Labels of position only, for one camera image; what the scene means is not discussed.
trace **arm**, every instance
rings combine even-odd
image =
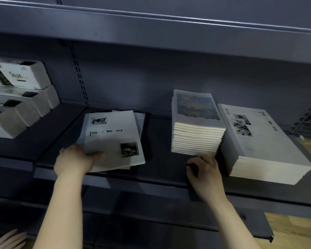
[[[260,249],[225,195],[216,160],[202,155],[188,160],[188,164],[192,163],[199,167],[198,177],[193,174],[189,166],[187,166],[187,176],[196,193],[211,208],[225,247],[228,249]]]
[[[102,153],[85,155],[78,145],[62,149],[54,171],[58,178],[33,249],[81,249],[83,176]]]

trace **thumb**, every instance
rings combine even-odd
[[[100,161],[101,159],[103,159],[105,156],[105,153],[104,152],[97,152],[97,153],[91,154],[90,156],[91,156],[92,160],[95,162],[95,161]]]
[[[192,169],[190,166],[187,166],[187,177],[188,177],[189,181],[191,182],[191,184],[194,184],[195,181],[198,180],[198,178],[192,172]]]

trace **shelf lip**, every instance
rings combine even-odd
[[[109,15],[109,16],[129,16],[129,17],[135,17],[135,18],[141,18],[141,19],[156,19],[156,20],[176,21],[176,22],[189,22],[189,23],[194,23],[194,24],[219,25],[219,26],[241,27],[241,28],[249,28],[249,29],[278,30],[278,31],[297,32],[297,33],[311,33],[311,28],[258,24],[258,23],[229,21],[229,20],[227,21],[227,20],[217,20],[217,19],[205,19],[205,18],[198,18],[198,17],[170,16],[170,15],[162,15],[162,14],[128,12],[128,11],[120,11],[120,10],[106,10],[106,9],[101,9],[101,8],[75,7],[75,6],[68,6],[68,5],[50,4],[50,3],[32,3],[32,2],[23,2],[23,1],[0,0],[0,6],[53,9],[53,10],[61,10],[61,11],[69,11],[69,12],[94,13],[94,14]]]
[[[0,33],[311,64],[311,29],[0,0]]]

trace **gray shelf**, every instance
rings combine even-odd
[[[44,154],[37,163],[35,177],[56,179],[53,165],[58,151],[77,140],[82,123],[83,115]],[[185,175],[186,161],[190,156],[171,153],[170,140],[171,120],[165,117],[149,117],[142,134],[146,164],[130,170],[88,174],[83,183],[100,188],[198,201]],[[294,139],[293,141],[311,160],[311,154]],[[217,159],[226,194],[236,207],[311,218],[311,171],[294,186],[277,184],[229,177],[221,154]]]
[[[311,63],[311,0],[62,3],[0,0],[0,33]]]
[[[0,167],[32,171],[33,163],[85,108],[60,104],[15,139],[0,138]]]

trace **stack of white boxes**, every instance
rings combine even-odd
[[[0,57],[1,138],[15,138],[58,104],[42,62]]]

